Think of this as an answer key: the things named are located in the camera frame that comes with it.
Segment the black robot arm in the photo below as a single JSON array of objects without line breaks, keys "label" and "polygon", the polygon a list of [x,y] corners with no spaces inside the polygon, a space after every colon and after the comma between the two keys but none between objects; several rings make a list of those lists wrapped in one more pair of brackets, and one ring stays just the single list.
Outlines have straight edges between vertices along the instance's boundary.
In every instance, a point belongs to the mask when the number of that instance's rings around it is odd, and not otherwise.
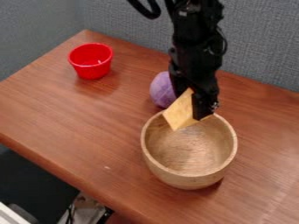
[{"label": "black robot arm", "polygon": [[224,6],[220,0],[164,0],[172,21],[172,47],[168,71],[174,92],[192,90],[191,114],[195,120],[219,107],[216,71],[228,41],[219,27]]}]

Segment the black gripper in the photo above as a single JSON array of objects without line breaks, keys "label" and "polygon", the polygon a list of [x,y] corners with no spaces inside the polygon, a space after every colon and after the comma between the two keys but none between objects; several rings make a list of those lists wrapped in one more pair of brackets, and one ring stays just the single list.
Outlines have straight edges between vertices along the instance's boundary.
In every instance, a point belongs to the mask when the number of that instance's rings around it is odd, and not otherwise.
[{"label": "black gripper", "polygon": [[219,107],[216,71],[227,51],[220,29],[179,25],[174,27],[168,72],[175,96],[191,88],[192,118],[202,120]]}]

